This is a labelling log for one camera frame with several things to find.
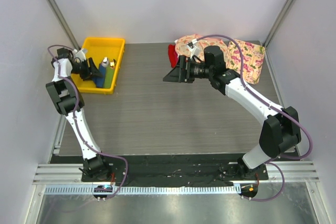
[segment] wall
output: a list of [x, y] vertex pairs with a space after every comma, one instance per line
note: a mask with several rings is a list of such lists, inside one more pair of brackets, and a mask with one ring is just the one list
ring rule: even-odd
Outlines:
[[56, 0], [78, 43], [170, 42], [193, 33], [264, 41], [285, 0]]
[[0, 0], [0, 222], [23, 223], [38, 163], [59, 119], [45, 89], [46, 47], [69, 45], [46, 0]]
[[[336, 208], [335, 13], [335, 0], [296, 0], [268, 48], [284, 103], [299, 111], [313, 138], [311, 159], [331, 209]], [[303, 151], [307, 147], [304, 138]]]

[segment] wooden table surface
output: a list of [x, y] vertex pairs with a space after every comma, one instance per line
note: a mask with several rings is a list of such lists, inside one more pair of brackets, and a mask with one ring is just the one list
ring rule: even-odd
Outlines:
[[[167, 43], [125, 46], [113, 95], [83, 94], [85, 115], [101, 150], [111, 154], [247, 152], [261, 125], [208, 80], [167, 83]], [[279, 103], [266, 62], [253, 86]], [[59, 155], [81, 155], [67, 124]]]

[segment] floral cloth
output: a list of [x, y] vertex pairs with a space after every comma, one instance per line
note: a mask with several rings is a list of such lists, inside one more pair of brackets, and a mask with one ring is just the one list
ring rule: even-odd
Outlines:
[[[244, 55], [244, 80], [251, 84], [259, 82], [261, 68], [265, 57], [265, 48], [263, 46], [255, 45], [249, 42], [235, 39], [239, 47], [242, 49]], [[226, 67], [240, 73], [240, 55], [237, 46], [230, 41], [228, 46], [228, 60]]]
[[[191, 56], [191, 52], [187, 49], [186, 45], [194, 38], [200, 38], [201, 35], [192, 34], [184, 36], [178, 39], [175, 43], [175, 51], [178, 55]], [[244, 55], [244, 80], [251, 84], [257, 84], [259, 82], [261, 68], [263, 66], [265, 48], [263, 46], [255, 45], [249, 42], [235, 39], [242, 49]], [[200, 60], [204, 60], [203, 50], [207, 46], [219, 46], [224, 53], [224, 61], [226, 67], [235, 70], [240, 73], [240, 55], [237, 46], [230, 42], [228, 47], [221, 39], [206, 38], [197, 43], [201, 52], [197, 55]]]

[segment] yellow tray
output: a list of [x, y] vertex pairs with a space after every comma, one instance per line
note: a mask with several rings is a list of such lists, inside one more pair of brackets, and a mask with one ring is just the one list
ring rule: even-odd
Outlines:
[[72, 74], [71, 78], [76, 84], [78, 90], [82, 93], [96, 93], [96, 94], [113, 94], [116, 87], [116, 81], [118, 72], [121, 65], [122, 55], [125, 51], [125, 40], [117, 38], [86, 38], [82, 48], [88, 50], [86, 58], [92, 58], [94, 64], [99, 68], [99, 64], [104, 57], [108, 57], [109, 60], [115, 59], [117, 65], [115, 67], [112, 84], [109, 89], [96, 88], [93, 81], [83, 81], [78, 74]]

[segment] red cloth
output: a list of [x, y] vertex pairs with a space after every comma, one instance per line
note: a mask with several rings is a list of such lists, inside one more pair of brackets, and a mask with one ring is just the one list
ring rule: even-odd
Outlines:
[[169, 45], [168, 46], [168, 56], [169, 56], [169, 61], [170, 61], [170, 64], [172, 66], [172, 68], [174, 68], [177, 64], [177, 61], [179, 60], [178, 58], [178, 55], [175, 51], [175, 45]]

